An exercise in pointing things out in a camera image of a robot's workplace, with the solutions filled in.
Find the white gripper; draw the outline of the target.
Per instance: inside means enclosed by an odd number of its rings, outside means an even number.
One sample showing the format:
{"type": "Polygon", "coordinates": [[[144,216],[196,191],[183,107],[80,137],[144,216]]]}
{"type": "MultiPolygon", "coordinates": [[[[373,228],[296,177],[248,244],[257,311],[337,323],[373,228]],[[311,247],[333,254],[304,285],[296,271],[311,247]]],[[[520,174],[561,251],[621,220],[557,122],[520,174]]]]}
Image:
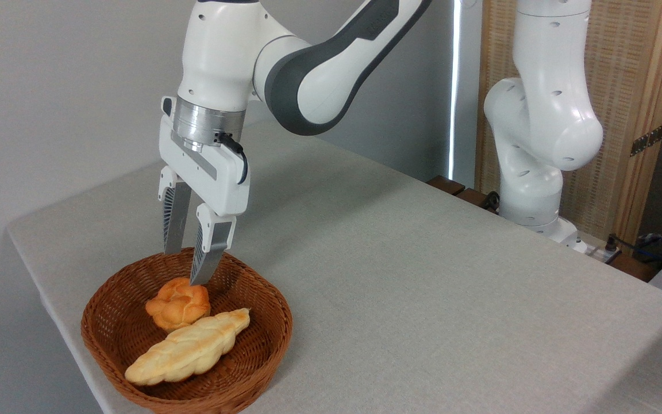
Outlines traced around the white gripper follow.
{"type": "Polygon", "coordinates": [[[249,165],[221,134],[241,138],[246,110],[203,108],[181,97],[163,97],[159,152],[168,167],[160,172],[158,199],[163,211],[164,254],[182,249],[192,191],[205,204],[197,207],[191,285],[205,285],[231,247],[236,216],[247,209],[249,165]]]}

